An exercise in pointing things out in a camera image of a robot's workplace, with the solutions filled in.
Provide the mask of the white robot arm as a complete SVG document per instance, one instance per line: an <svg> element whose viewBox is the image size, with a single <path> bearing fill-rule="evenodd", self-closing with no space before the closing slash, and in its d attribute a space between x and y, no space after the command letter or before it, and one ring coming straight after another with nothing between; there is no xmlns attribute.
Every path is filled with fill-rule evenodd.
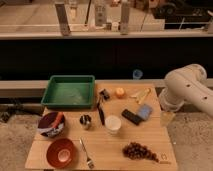
<svg viewBox="0 0 213 171"><path fill-rule="evenodd" d="M207 72L199 64L190 64L168 72L164 78L165 88L159 94L163 112L160 124L166 127L185 102L190 102L202 112L213 117L213 90L203 82Z"/></svg>

